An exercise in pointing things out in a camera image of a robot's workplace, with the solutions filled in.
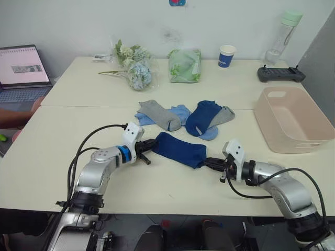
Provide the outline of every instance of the game controller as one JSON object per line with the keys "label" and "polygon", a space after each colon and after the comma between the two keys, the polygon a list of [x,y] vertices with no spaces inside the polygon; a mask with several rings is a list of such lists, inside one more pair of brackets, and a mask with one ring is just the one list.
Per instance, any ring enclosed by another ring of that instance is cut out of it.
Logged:
{"label": "game controller", "polygon": [[267,82],[271,80],[293,80],[295,82],[301,82],[305,79],[305,74],[298,70],[298,65],[293,68],[259,68],[257,71],[258,78],[261,82]]}

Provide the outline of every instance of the gray sock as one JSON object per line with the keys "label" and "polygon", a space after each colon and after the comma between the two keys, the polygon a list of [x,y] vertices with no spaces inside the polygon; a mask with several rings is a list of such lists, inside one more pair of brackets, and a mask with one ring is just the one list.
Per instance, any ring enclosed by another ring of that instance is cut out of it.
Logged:
{"label": "gray sock", "polygon": [[212,126],[217,126],[218,124],[226,123],[235,118],[235,113],[228,107],[223,106],[222,109],[215,115],[209,124],[208,128]]}
{"label": "gray sock", "polygon": [[180,118],[172,112],[161,107],[155,100],[139,102],[141,109],[137,112],[147,115],[157,125],[166,131],[175,131],[181,127]]}

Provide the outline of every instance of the water bottle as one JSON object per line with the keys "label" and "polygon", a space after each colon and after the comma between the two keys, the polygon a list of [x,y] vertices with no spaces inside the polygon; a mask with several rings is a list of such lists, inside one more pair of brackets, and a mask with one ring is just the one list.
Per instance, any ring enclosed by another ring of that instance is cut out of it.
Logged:
{"label": "water bottle", "polygon": [[302,16],[302,13],[291,10],[284,13],[278,36],[271,49],[265,54],[266,64],[274,65],[278,61]]}

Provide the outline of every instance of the dark blue sock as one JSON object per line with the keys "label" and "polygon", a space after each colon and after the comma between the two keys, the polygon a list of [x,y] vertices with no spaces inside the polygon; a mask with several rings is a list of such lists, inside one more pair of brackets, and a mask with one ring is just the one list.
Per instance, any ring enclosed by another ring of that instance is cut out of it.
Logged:
{"label": "dark blue sock", "polygon": [[161,132],[156,140],[157,144],[152,149],[155,153],[194,169],[201,167],[201,162],[207,158],[205,145],[190,144],[166,132]]}
{"label": "dark blue sock", "polygon": [[221,109],[222,107],[214,101],[200,101],[197,109],[195,109],[186,121],[185,128],[187,132],[193,136],[204,134],[212,119]]}

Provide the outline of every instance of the white table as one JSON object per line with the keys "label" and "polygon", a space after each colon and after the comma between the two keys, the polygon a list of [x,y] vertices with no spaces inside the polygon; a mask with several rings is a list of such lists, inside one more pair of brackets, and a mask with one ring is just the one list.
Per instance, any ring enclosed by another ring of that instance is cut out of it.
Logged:
{"label": "white table", "polygon": [[[66,175],[79,144],[94,129],[112,123],[136,122],[131,108],[41,107],[25,126],[0,164],[0,208],[59,211],[54,203],[66,198]],[[335,215],[334,141],[308,154],[272,152],[258,127],[253,111],[235,110],[232,121],[219,125],[213,141],[189,135],[185,128],[171,134],[178,139],[207,145],[207,156],[223,158],[224,143],[240,140],[247,159],[306,170],[319,184],[329,215]],[[145,127],[143,140],[155,138],[157,125]],[[94,135],[85,147],[121,144],[123,130],[106,129]],[[104,196],[101,213],[202,214],[281,216],[272,199],[251,200],[237,196],[228,184],[219,182],[221,173],[207,167],[192,169],[155,153],[142,161],[116,170]],[[77,177],[88,162],[89,153],[80,157]],[[310,191],[320,209],[312,183],[300,173],[291,173]],[[234,182],[250,195],[266,194],[261,188]]]}
{"label": "white table", "polygon": [[[98,75],[98,72],[117,70],[105,62],[92,62],[90,57],[76,58],[42,102],[43,106],[110,106],[138,108],[139,101],[155,99],[164,108],[180,104],[196,107],[201,100],[215,100],[232,109],[253,109],[263,88],[296,86],[295,82],[261,83],[258,60],[233,60],[227,69],[220,69],[217,60],[202,60],[199,83],[170,83],[168,60],[158,59],[159,87],[146,92],[132,90],[123,78]],[[279,62],[278,67],[287,67]]]}

